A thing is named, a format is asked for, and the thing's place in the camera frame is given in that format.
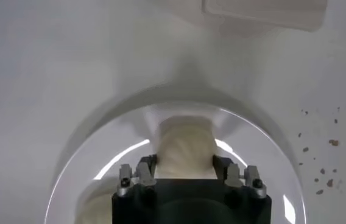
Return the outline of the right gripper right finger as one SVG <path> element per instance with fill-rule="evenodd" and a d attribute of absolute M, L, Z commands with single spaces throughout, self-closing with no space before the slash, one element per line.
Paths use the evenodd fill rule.
<path fill-rule="evenodd" d="M 260 178 L 256 166 L 247 166 L 243 174 L 239 166 L 230 158 L 213 156 L 213 167 L 218 180 L 223 180 L 227 186 L 249 190 L 254 198 L 266 198 L 267 187 Z"/>

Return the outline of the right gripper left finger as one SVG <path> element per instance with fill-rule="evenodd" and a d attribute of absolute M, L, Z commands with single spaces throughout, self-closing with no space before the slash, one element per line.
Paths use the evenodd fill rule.
<path fill-rule="evenodd" d="M 129 164 L 122 164 L 119 169 L 116 195 L 127 197 L 137 184 L 145 187 L 154 186 L 157 182 L 154 178 L 157 161 L 157 155 L 144 156 L 140 159 L 134 172 Z"/>

